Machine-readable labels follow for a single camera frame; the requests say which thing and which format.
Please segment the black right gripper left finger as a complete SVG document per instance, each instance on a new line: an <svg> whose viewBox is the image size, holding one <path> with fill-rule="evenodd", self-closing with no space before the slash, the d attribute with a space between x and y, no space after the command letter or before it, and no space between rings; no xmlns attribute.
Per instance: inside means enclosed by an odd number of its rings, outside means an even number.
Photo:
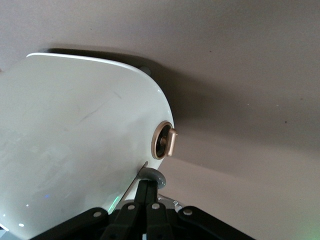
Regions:
<svg viewBox="0 0 320 240"><path fill-rule="evenodd" d="M57 226L42 232L34 240L128 240L147 200L149 180L138 184L134 200L112 214L100 207L91 208Z"/></svg>

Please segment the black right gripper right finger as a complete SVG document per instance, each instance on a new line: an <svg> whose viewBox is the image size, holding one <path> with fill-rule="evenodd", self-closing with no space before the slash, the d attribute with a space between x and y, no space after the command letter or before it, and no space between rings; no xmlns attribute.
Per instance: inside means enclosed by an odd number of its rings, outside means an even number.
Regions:
<svg viewBox="0 0 320 240"><path fill-rule="evenodd" d="M176 212L157 200L158 184L146 182L148 240L249 240L250 236L195 206Z"/></svg>

